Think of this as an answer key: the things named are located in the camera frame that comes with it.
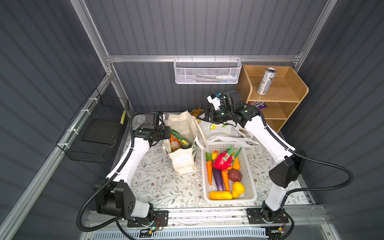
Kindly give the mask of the orange pink candy bag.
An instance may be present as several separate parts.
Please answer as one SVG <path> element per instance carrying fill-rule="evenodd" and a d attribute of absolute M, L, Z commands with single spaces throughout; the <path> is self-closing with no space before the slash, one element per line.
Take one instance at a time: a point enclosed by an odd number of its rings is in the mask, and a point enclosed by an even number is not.
<path fill-rule="evenodd" d="M 171 134 L 170 145 L 171 145 L 172 152 L 175 152 L 178 149 L 182 148 L 180 139 L 178 138 L 178 136 L 175 136 L 174 134 Z"/>

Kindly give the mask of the white lemon-print plastic bag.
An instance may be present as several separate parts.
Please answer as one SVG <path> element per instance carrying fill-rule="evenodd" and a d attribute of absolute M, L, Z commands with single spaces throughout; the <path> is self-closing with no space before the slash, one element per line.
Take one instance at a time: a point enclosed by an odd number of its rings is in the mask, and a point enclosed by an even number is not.
<path fill-rule="evenodd" d="M 259 146 L 257 139 L 240 125 L 235 126 L 235 122 L 229 121 L 228 124 L 214 124 L 197 120 L 203 134 L 208 142 L 236 142 L 246 148 Z"/>

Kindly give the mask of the green candy bag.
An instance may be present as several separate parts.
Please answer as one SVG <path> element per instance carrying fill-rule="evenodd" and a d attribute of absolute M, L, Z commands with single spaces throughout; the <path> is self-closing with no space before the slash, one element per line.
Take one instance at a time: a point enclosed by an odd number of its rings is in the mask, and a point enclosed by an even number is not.
<path fill-rule="evenodd" d="M 185 137 L 183 137 L 179 132 L 171 129 L 171 134 L 178 136 L 178 138 L 180 139 L 181 144 L 182 144 L 181 149 L 189 149 L 192 147 L 192 143 L 190 141 L 188 141 Z"/>

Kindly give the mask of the cream canvas tote bag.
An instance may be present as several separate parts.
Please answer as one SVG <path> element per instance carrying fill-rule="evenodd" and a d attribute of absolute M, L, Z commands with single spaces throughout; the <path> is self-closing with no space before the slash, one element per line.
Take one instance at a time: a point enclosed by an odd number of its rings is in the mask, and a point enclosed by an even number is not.
<path fill-rule="evenodd" d="M 172 161 L 176 175 L 197 171 L 197 151 L 206 147 L 206 138 L 196 117 L 188 111 L 165 114 L 165 125 L 171 128 L 171 138 L 163 140 L 163 150 Z"/>

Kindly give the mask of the white plastic produce basket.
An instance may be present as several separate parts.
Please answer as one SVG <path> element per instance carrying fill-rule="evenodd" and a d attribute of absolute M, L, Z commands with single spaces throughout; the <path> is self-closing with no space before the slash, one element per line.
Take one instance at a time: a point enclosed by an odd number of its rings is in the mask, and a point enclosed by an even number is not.
<path fill-rule="evenodd" d="M 236 142 L 208 142 L 202 150 L 203 192 L 210 204 L 254 202 L 257 192 L 244 146 Z"/>

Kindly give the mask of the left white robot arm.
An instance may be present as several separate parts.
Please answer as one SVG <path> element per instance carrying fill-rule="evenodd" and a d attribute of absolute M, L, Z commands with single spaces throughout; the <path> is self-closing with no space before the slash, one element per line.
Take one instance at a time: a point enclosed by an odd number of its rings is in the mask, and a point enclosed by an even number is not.
<path fill-rule="evenodd" d="M 131 182 L 151 144 L 170 138 L 171 128 L 168 126 L 133 131 L 131 142 L 134 146 L 126 150 L 106 179 L 109 180 L 114 174 L 117 176 L 95 196 L 96 211 L 99 214 L 123 219 L 136 218 L 145 222 L 153 221 L 153 205 L 136 199 L 131 190 Z"/>

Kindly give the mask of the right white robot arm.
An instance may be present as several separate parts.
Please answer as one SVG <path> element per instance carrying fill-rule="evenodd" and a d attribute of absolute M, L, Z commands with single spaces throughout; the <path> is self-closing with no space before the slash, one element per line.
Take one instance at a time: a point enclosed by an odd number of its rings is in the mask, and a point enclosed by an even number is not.
<path fill-rule="evenodd" d="M 296 149 L 271 129 L 260 108 L 242 102 L 237 91 L 211 94 L 207 100 L 213 106 L 206 109 L 206 122 L 218 124 L 233 121 L 256 137 L 271 154 L 276 165 L 269 171 L 272 185 L 264 205 L 273 213 L 281 210 L 305 161 L 295 156 Z"/>

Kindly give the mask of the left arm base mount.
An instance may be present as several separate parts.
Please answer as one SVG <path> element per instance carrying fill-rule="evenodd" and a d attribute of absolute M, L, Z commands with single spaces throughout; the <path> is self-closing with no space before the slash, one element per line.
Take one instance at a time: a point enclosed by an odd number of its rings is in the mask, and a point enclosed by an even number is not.
<path fill-rule="evenodd" d="M 166 227 L 169 220 L 169 211 L 150 211 L 145 218 L 128 219 L 128 228 Z"/>

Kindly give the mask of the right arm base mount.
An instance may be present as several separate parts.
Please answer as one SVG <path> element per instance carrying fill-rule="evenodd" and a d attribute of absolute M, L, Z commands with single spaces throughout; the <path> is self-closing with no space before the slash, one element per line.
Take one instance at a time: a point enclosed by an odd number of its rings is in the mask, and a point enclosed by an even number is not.
<path fill-rule="evenodd" d="M 287 224 L 290 222 L 284 209 L 272 211 L 269 208 L 246 209 L 250 224 Z"/>

